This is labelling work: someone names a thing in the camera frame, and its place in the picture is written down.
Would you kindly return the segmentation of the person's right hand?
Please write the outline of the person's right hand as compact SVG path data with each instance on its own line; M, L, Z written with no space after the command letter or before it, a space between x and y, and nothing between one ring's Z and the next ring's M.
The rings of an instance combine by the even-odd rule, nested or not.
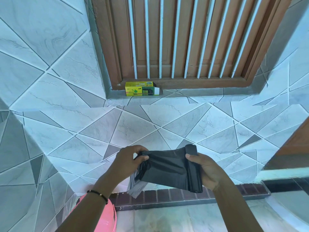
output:
M201 156L202 164L199 165L201 167L202 184L211 191L214 191L218 188L220 182L229 179L229 177L210 156L204 154L201 154Z

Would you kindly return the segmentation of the person's left hand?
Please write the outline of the person's left hand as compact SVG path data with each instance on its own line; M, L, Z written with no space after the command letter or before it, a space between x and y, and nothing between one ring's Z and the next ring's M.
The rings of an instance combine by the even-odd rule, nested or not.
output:
M116 155L113 163L108 169L108 175L117 185L131 174L133 174L142 162L134 162L133 155L140 152L148 151L147 148L141 145L133 145L122 148Z

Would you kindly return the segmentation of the black garbage bag roll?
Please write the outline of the black garbage bag roll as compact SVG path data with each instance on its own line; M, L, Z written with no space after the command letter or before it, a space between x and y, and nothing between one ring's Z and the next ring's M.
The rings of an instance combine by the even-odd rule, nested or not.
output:
M200 165L187 160L186 154L197 156L197 147L187 144L175 150L139 152L135 159L140 156L149 159L130 176L127 193L137 198L148 183L202 193Z

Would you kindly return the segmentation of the person's right forearm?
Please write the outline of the person's right forearm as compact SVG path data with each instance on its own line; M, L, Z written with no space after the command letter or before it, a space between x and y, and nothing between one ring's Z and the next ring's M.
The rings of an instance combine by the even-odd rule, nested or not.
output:
M225 172L212 191L227 232L264 232L240 191Z

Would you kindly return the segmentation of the yellow green garbage bag box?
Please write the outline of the yellow green garbage bag box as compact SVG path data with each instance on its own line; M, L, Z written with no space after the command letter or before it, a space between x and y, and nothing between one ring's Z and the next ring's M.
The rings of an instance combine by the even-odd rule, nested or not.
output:
M153 81L126 82L125 92L127 97L158 96L160 88Z

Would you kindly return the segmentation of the pink plastic bin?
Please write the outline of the pink plastic bin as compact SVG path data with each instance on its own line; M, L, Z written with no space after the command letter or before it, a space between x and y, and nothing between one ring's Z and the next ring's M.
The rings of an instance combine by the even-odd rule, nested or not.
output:
M106 200L106 206L104 207L94 232L116 232L117 214L115 207L110 199L105 198L103 195L101 196Z

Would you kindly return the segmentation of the brown wooden door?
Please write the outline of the brown wooden door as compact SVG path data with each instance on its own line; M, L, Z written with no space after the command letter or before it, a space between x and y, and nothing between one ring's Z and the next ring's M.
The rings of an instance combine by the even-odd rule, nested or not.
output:
M264 170L281 170L309 167L309 117L300 125Z

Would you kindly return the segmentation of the white window bars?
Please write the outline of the white window bars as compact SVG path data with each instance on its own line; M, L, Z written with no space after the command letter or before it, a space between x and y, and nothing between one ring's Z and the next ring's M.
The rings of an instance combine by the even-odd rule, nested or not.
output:
M267 0L126 0L133 79L242 77Z

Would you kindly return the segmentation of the brown wooden window frame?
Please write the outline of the brown wooden window frame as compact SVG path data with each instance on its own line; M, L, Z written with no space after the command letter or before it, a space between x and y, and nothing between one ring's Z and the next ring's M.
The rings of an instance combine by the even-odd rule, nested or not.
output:
M113 90L247 87L292 0L91 0Z

